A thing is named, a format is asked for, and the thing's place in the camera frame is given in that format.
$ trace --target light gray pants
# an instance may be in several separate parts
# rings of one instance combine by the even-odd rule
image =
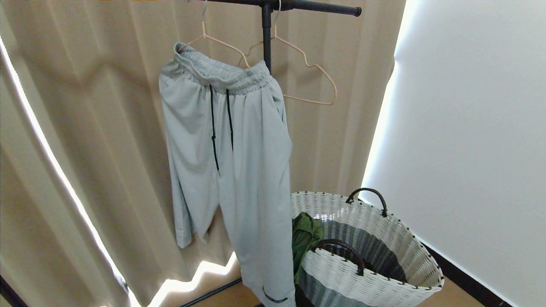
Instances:
[[[265,306],[294,307],[281,89],[264,62],[241,69],[182,45],[159,76],[178,245],[206,241],[220,205],[244,284]]]

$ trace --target clothes hanger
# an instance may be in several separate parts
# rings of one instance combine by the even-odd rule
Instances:
[[[288,45],[288,46],[292,47],[293,49],[298,50],[304,56],[305,66],[307,66],[309,68],[312,68],[312,67],[318,68],[326,76],[326,78],[328,78],[328,81],[330,81],[330,83],[332,84],[332,87],[334,88],[334,97],[333,97],[332,101],[330,101],[330,102],[314,101],[314,100],[310,100],[310,99],[298,98],[298,97],[289,96],[289,95],[283,95],[283,96],[285,98],[290,98],[290,99],[294,99],[294,100],[297,100],[297,101],[310,102],[310,103],[316,103],[316,104],[322,104],[322,105],[332,105],[332,104],[334,104],[334,102],[337,100],[337,86],[334,83],[334,81],[332,80],[332,78],[330,77],[330,75],[318,64],[309,65],[309,63],[307,62],[307,55],[305,54],[305,52],[303,50],[301,50],[300,48],[298,48],[298,47],[294,46],[293,44],[287,42],[286,40],[280,38],[277,35],[277,19],[278,19],[278,15],[281,13],[281,4],[282,4],[282,0],[278,0],[278,12],[277,12],[277,15],[275,16],[275,33],[274,33],[273,37],[271,37],[271,40],[274,40],[274,39],[279,40],[281,43],[284,43],[285,45]],[[248,56],[250,56],[250,53],[252,52],[252,49],[254,47],[256,47],[256,46],[259,46],[259,45],[263,44],[263,43],[264,43],[264,41],[262,40],[258,44],[250,47],[250,49],[248,50],[248,54],[243,55],[243,58],[239,60],[238,65],[241,64],[241,61],[243,59],[246,62],[246,58]]]
[[[220,44],[222,44],[222,45],[224,45],[224,46],[226,46],[226,47],[228,47],[228,48],[230,48],[230,49],[233,49],[233,50],[237,51],[238,53],[240,53],[240,54],[242,55],[242,59],[241,59],[241,60],[245,60],[246,67],[247,67],[247,68],[250,68],[250,65],[248,64],[248,60],[247,60],[247,58],[246,58],[246,55],[245,55],[241,50],[239,50],[239,49],[236,48],[236,47],[231,46],[231,45],[228,44],[228,43],[224,43],[223,41],[221,41],[221,40],[219,40],[219,39],[216,39],[216,38],[214,38],[214,37],[209,36],[208,34],[206,34],[206,31],[205,31],[205,12],[206,12],[206,7],[207,7],[207,5],[208,5],[208,1],[205,0],[205,8],[203,9],[203,13],[201,14],[201,27],[203,28],[203,34],[202,34],[200,37],[194,39],[193,41],[191,41],[191,42],[185,44],[184,46],[180,47],[180,48],[178,49],[178,52],[181,52],[182,50],[184,50],[185,47],[187,47],[187,46],[189,46],[189,45],[191,45],[191,44],[193,44],[193,43],[195,43],[195,42],[197,42],[197,41],[199,41],[199,40],[202,40],[202,39],[210,39],[210,40],[212,40],[212,41],[214,41],[214,42],[220,43]]]

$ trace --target gray stripe on basket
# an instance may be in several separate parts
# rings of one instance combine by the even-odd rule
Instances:
[[[311,298],[311,303],[316,307],[375,307],[366,305],[358,300],[345,297],[337,291],[324,286],[320,281],[312,275],[302,271],[299,280],[299,285],[308,298]]]
[[[373,270],[385,277],[407,282],[406,273],[395,253],[376,236],[345,223],[323,220],[324,239],[342,240],[354,247]]]

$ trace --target woven basket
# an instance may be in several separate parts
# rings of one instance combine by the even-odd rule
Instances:
[[[383,208],[354,201],[360,191],[378,195]],[[409,307],[442,289],[440,266],[410,229],[387,213],[387,205],[376,190],[361,188],[349,198],[297,192],[291,201],[292,218],[306,212],[321,219],[324,239],[345,242],[371,265],[371,269],[360,268],[320,247],[309,251],[302,261],[299,285],[316,307]]]

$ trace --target floor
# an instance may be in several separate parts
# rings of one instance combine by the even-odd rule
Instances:
[[[239,283],[210,297],[195,307],[254,307],[259,304],[258,299],[249,288]],[[422,302],[419,307],[483,307],[477,300],[464,292],[450,280],[446,280],[444,289],[435,293],[429,299]]]

